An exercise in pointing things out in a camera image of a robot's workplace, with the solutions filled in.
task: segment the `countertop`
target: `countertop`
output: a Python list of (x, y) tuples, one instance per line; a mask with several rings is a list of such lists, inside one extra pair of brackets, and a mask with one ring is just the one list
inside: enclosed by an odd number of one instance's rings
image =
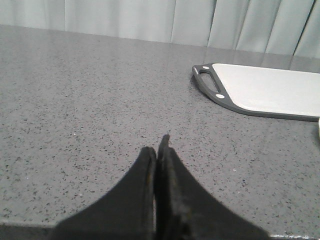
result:
[(215, 198), (270, 234), (320, 236), (316, 122), (242, 115), (192, 66), (320, 72), (320, 59), (0, 25), (0, 225), (50, 228), (171, 135)]

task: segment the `curtain fold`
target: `curtain fold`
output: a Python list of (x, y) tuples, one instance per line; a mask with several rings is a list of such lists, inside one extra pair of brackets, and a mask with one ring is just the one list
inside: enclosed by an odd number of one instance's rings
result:
[(0, 0), (0, 24), (320, 58), (320, 0)]

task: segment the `gray speckled countertop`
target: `gray speckled countertop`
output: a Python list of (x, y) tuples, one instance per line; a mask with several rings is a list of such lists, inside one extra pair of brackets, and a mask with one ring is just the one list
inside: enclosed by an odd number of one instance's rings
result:
[(192, 66), (320, 72), (320, 59), (0, 25), (0, 223), (53, 226), (165, 133), (197, 180), (271, 234), (320, 236), (316, 122), (216, 105)]

